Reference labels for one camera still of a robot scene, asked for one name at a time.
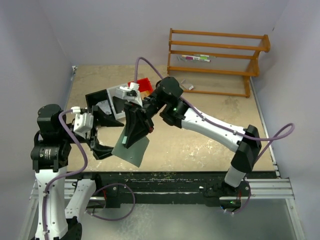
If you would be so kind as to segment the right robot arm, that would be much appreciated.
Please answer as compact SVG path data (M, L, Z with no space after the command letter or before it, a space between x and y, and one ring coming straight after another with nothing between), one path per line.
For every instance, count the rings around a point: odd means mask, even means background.
M155 90L141 103L124 106L125 130L122 144L129 148L154 130L152 118L159 114L169 126L204 135L234 152L224 182L237 188L253 170L261 150L258 129L231 125L201 112L182 97L183 89L173 77L160 80Z

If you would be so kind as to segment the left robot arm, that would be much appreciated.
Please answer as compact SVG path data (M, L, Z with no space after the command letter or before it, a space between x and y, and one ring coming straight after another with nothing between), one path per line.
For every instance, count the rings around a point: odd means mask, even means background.
M58 104L41 107L37 112L37 124L39 130L30 153L38 186L38 224L34 239L80 240L82 218L91 196L102 186L102 180L98 174L78 178L68 204L65 203L65 182L88 166L83 143L97 160L112 156L113 148L99 143L99 127L122 127L124 124L97 105L62 110Z

